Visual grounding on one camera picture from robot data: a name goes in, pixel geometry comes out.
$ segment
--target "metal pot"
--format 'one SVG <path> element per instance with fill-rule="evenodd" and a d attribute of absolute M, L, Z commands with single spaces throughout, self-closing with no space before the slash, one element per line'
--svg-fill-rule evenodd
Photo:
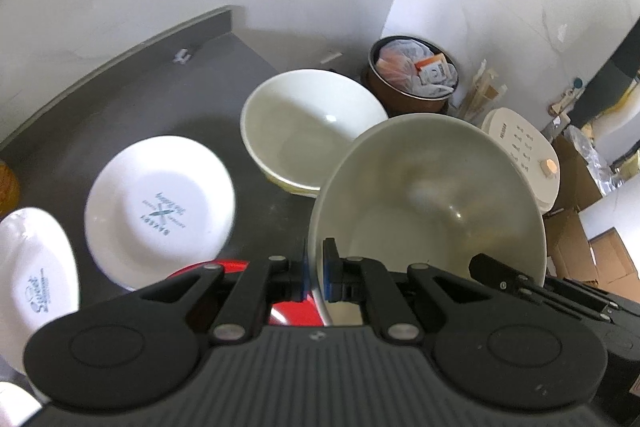
<path fill-rule="evenodd" d="M 438 98 L 425 98 L 422 96 L 415 96 L 414 94 L 410 94 L 399 90 L 389 84 L 382 76 L 378 74 L 376 71 L 376 62 L 378 61 L 378 56 L 380 55 L 380 49 L 385 44 L 388 44 L 391 41 L 396 41 L 398 39 L 412 39 L 417 42 L 421 42 L 422 44 L 428 46 L 434 54 L 442 53 L 447 58 L 447 62 L 453 64 L 455 68 L 458 70 L 458 74 L 460 74 L 460 68 L 458 65 L 451 59 L 451 57 L 437 47 L 435 44 L 431 42 L 425 41 L 423 39 L 419 39 L 416 37 L 408 37 L 404 35 L 393 35 L 389 37 L 385 37 L 384 39 L 380 39 L 378 42 L 373 44 L 369 51 L 369 64 L 367 65 L 366 70 L 364 71 L 364 77 L 369 89 L 376 95 L 377 99 L 382 102 L 382 105 L 385 106 L 387 112 L 389 112 L 390 116 L 395 116 L 398 114 L 407 114 L 410 112 L 440 112 L 444 109 L 445 104 L 447 103 L 447 99 L 451 96 L 447 94 L 445 96 L 441 96 Z"/>

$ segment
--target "red bowl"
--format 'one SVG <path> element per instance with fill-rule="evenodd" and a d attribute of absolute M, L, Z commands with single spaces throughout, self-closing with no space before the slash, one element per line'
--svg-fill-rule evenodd
<path fill-rule="evenodd" d="M 169 277 L 174 277 L 185 273 L 193 268 L 202 266 L 208 263 L 222 264 L 225 268 L 225 272 L 241 272 L 249 264 L 248 261 L 205 261 L 204 263 L 196 263 L 191 266 L 187 266 L 172 273 Z M 280 302 L 274 304 L 271 308 L 271 317 L 269 317 L 269 324 L 279 326 L 322 326 L 322 318 L 318 313 L 316 302 L 311 294 L 307 294 L 305 300 L 302 302 Z"/>

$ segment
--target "gray countertop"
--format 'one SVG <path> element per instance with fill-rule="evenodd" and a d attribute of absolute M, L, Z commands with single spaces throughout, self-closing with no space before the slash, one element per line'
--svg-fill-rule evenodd
<path fill-rule="evenodd" d="M 144 72 L 103 89 L 100 96 L 67 97 L 64 111 L 47 113 L 46 133 L 18 134 L 2 152 L 20 182 L 20 206 L 50 212 L 68 235 L 78 263 L 81 306 L 124 292 L 97 269 L 88 251 L 83 216 L 89 190 L 113 156 L 151 136 L 194 139 L 228 169 L 236 222 L 219 259 L 250 261 L 274 253 L 300 258 L 313 200 L 268 182 L 244 149 L 239 130 L 244 100 L 276 71 L 232 33 L 204 42 L 186 64 L 167 60 L 139 69 Z M 93 89 L 92 83 L 100 89 L 97 78 L 81 89 Z M 22 383 L 6 369 L 0 366 L 0 380 Z"/>

